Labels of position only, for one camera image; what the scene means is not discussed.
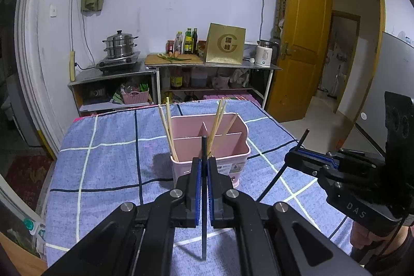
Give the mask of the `person's right hand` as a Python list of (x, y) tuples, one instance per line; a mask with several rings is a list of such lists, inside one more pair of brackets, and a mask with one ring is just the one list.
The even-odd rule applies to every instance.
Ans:
[(375, 250), (374, 255), (380, 256), (388, 255), (397, 250), (404, 242), (410, 233), (410, 227), (402, 226), (399, 230), (395, 229), (386, 237), (379, 237), (360, 224), (354, 222), (352, 224), (352, 231), (350, 236), (350, 243), (356, 249), (362, 249), (364, 246), (369, 246), (373, 242), (382, 242)]

